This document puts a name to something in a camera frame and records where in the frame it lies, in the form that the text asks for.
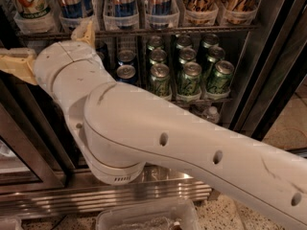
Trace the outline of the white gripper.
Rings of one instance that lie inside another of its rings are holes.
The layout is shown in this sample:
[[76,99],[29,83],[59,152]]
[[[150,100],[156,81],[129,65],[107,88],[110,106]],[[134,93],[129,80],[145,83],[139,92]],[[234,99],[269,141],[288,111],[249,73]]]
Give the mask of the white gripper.
[[56,42],[36,53],[30,48],[0,49],[0,70],[22,81],[51,90],[61,69],[81,60],[100,62],[95,47],[95,27],[92,20],[82,22],[71,39]]

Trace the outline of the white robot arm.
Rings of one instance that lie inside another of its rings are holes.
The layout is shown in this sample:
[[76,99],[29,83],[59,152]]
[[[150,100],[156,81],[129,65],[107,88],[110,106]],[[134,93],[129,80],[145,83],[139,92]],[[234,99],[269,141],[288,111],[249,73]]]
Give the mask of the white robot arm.
[[40,53],[3,49],[0,70],[52,97],[98,179],[123,185],[154,164],[191,175],[287,230],[307,230],[306,159],[115,80],[94,44],[86,21]]

